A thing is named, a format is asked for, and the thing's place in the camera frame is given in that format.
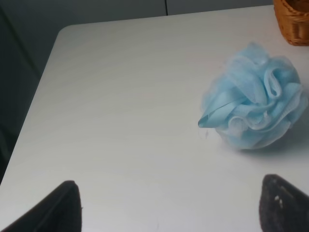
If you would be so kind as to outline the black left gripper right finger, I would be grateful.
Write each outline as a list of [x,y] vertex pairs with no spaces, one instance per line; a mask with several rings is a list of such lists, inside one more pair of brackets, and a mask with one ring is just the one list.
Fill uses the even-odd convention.
[[259,221],[264,232],[308,232],[309,196],[277,174],[262,181]]

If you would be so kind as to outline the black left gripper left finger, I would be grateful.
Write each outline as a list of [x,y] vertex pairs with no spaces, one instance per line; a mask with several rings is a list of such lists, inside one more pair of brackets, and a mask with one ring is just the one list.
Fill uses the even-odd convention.
[[61,183],[4,232],[81,232],[82,206],[77,184]]

